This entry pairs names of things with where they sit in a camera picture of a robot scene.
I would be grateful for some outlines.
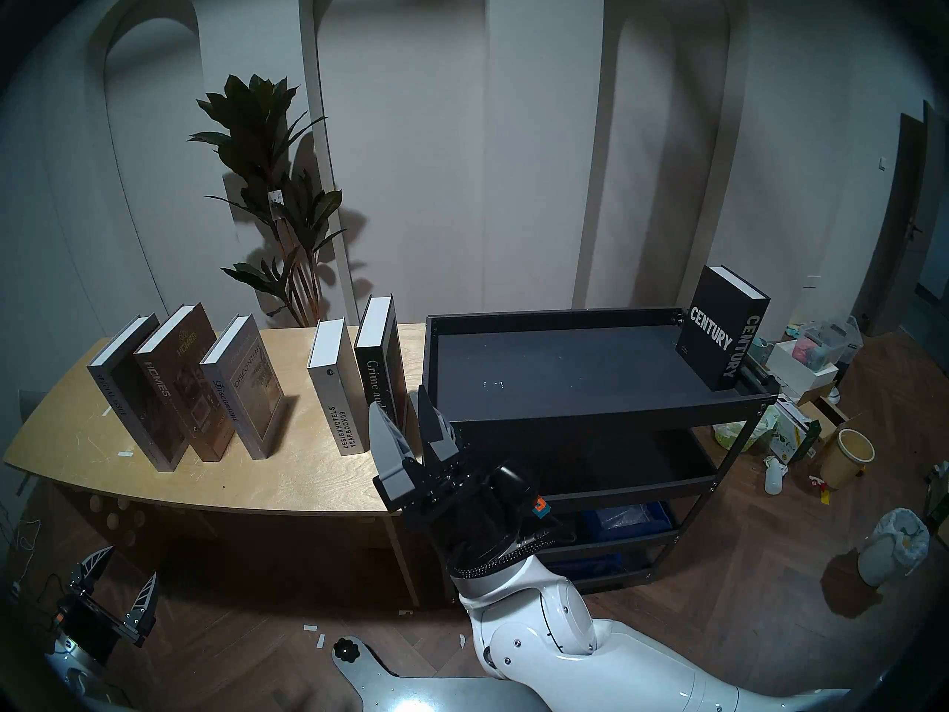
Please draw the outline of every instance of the book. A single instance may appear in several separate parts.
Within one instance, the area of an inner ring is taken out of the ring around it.
[[[251,458],[270,456],[287,401],[254,316],[234,316],[201,360],[201,371]]]
[[[343,319],[317,325],[307,371],[340,454],[364,452],[369,448],[369,405]]]
[[[136,316],[86,366],[129,436],[160,472],[173,472],[188,438],[141,371],[133,352],[159,327],[159,319]]]
[[[728,268],[705,266],[676,351],[711,390],[734,387],[770,301]]]
[[[215,344],[208,314],[198,303],[181,306],[135,351],[135,359],[159,398],[178,415],[181,430],[202,461],[220,461],[234,426],[201,360]]]
[[[399,345],[399,324],[391,295],[374,295],[356,334],[356,362],[366,402],[377,402],[400,430],[405,428],[408,393]]]

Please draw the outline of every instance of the curved wooden desk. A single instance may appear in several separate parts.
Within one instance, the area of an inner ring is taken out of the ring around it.
[[[85,368],[105,345],[103,339],[43,398],[13,439],[4,461],[84,492],[143,503],[200,511],[382,517],[417,604],[392,521],[372,484],[376,475],[372,456],[368,452],[340,456],[313,390],[307,358],[314,331],[261,331],[290,400],[270,458],[251,459],[235,435],[221,461],[201,461],[189,447],[176,471],[156,471]],[[349,334],[355,341],[354,327]],[[399,336],[406,385],[414,390],[421,382],[425,325],[402,324]],[[132,456],[120,456],[122,452]]]

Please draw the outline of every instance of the blue storage bin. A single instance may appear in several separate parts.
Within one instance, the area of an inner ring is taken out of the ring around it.
[[[595,510],[584,510],[583,520],[586,521],[586,527],[595,541],[615,541],[619,538],[635,538],[638,535],[653,535],[671,531],[672,520],[666,515],[661,503],[647,502],[644,503],[644,507],[651,515],[652,520],[644,523],[634,523],[631,526],[607,530],[603,527],[603,523]]]
[[[619,553],[604,553],[602,556],[590,556],[568,561],[547,561],[545,566],[555,574],[566,576],[571,581],[610,576],[626,571]]]

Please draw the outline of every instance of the potted plant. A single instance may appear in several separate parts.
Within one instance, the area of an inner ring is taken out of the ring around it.
[[[230,76],[224,94],[208,94],[197,105],[227,133],[197,132],[188,141],[207,142],[227,168],[246,184],[243,204],[210,195],[260,219],[270,229],[280,251],[281,263],[273,257],[261,259],[257,268],[246,262],[221,268],[234,280],[278,298],[283,305],[269,311],[273,316],[285,307],[301,326],[320,321],[322,291],[317,275],[317,254],[343,230],[326,234],[328,220],[343,202],[342,191],[315,189],[307,171],[290,176],[288,150],[320,117],[295,130],[307,112],[287,126],[287,110],[297,87],[264,81],[256,74],[246,85]]]

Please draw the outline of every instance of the white robot body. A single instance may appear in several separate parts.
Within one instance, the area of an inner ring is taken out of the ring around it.
[[[553,712],[798,712],[827,708],[846,693],[773,698],[719,681],[623,623],[592,620],[571,582],[536,556],[456,583],[481,666],[529,686]],[[466,594],[472,590],[479,593]]]

